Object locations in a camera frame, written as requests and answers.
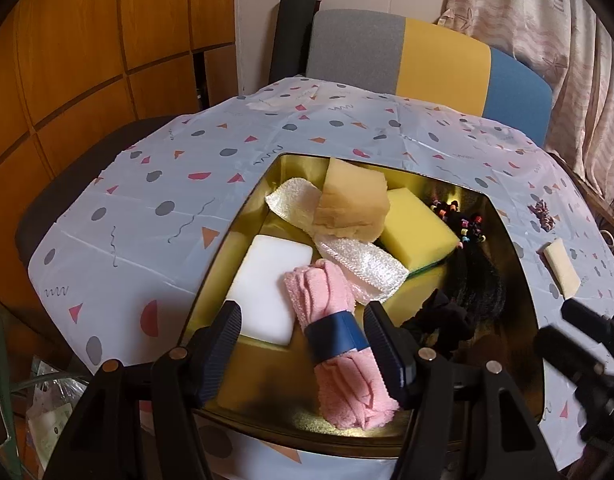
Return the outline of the gold metal tray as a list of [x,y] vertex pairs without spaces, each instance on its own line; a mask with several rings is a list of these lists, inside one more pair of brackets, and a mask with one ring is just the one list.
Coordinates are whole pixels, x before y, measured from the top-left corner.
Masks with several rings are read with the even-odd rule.
[[430,177],[285,154],[221,243],[185,334],[242,314],[213,422],[289,448],[394,457],[414,384],[443,364],[441,401],[462,422],[471,377],[502,364],[544,408],[534,305],[502,210]]

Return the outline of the yellow sponge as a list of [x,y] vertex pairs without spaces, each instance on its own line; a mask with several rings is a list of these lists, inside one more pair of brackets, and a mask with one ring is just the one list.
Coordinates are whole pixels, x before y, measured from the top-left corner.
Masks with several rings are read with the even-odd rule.
[[458,246],[459,238],[407,188],[387,192],[388,214],[380,243],[410,273],[441,262]]

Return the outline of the patterned light blue tablecloth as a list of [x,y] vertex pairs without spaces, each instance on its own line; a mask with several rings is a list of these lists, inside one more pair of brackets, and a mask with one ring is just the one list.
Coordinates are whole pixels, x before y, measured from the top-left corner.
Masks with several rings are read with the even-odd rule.
[[[71,198],[28,274],[77,356],[96,370],[135,364],[182,332],[245,198],[293,154],[369,162],[489,198],[511,240],[540,324],[561,296],[539,248],[561,238],[591,309],[614,314],[614,256],[572,179],[528,136],[436,103],[308,78],[183,115],[132,142]],[[544,200],[544,232],[528,209]]]

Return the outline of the black scrunchie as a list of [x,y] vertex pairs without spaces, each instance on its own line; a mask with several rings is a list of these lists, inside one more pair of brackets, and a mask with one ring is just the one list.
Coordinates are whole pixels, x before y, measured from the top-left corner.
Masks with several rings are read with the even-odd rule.
[[458,350],[461,342],[469,341],[475,333],[466,310],[439,289],[435,289],[412,318],[400,327],[407,330],[420,347],[429,347],[447,359]]

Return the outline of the cream waffle cloth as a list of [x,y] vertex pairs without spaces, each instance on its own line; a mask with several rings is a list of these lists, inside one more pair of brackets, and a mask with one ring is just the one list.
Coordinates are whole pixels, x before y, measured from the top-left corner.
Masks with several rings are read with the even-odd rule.
[[580,277],[572,265],[564,242],[557,238],[542,250],[543,258],[557,281],[558,287],[566,300],[574,298],[581,285]]

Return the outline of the white melamine sponge block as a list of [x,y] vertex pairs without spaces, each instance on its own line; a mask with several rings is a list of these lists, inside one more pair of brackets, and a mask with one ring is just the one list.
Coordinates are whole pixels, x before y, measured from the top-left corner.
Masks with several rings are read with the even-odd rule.
[[309,266],[312,258],[309,245],[263,234],[253,238],[226,296],[241,308],[243,336],[281,347],[290,344],[295,312],[284,274]]

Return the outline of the white glittery cloth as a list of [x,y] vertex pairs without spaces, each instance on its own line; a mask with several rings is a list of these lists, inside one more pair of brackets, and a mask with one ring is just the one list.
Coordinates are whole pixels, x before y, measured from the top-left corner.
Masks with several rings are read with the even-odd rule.
[[313,228],[321,191],[303,178],[290,178],[265,198],[269,209],[294,228],[305,232],[322,258],[343,271],[358,304],[386,301],[407,281],[409,271],[373,243],[317,234]]

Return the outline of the tricolour fabric chair back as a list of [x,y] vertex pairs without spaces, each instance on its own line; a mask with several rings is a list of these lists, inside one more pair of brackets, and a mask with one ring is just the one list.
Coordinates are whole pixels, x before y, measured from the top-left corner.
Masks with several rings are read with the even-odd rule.
[[538,146],[552,90],[511,55],[449,28],[367,10],[313,18],[307,75],[436,103],[522,131]]

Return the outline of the black foam roll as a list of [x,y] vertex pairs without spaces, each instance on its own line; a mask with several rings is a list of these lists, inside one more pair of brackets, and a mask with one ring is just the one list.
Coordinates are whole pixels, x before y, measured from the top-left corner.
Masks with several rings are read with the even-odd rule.
[[313,17],[320,0],[280,0],[270,60],[269,82],[305,75]]

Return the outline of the pink towel with blue band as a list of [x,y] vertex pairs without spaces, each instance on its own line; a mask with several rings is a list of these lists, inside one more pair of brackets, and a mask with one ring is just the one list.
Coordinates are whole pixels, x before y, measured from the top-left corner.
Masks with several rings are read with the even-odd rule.
[[356,321],[356,300],[342,269],[320,259],[284,274],[284,285],[313,356],[324,419],[340,430],[388,424],[399,404]]

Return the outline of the beige patterned curtain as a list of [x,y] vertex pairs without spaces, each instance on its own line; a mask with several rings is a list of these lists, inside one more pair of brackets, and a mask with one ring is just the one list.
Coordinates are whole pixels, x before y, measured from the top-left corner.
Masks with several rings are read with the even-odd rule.
[[546,149],[614,198],[614,42],[587,0],[447,0],[441,25],[523,62],[552,90]]

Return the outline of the tan chamois cloth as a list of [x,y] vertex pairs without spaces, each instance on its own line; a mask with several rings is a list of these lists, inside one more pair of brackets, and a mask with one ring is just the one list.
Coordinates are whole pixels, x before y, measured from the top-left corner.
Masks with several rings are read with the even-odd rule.
[[383,232],[389,208],[384,174],[331,158],[313,232],[373,243]]

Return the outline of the wooden panel wardrobe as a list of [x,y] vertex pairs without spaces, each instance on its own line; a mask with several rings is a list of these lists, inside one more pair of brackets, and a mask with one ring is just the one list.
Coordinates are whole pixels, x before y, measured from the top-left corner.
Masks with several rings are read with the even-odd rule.
[[18,0],[0,25],[0,304],[56,338],[14,241],[27,207],[116,129],[236,93],[234,0]]

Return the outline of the plastic bags on floor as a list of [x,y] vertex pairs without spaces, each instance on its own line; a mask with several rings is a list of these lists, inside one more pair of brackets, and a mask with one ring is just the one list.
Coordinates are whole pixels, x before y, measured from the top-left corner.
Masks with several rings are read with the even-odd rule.
[[0,479],[39,479],[90,377],[32,359],[30,376],[10,373],[0,308]]

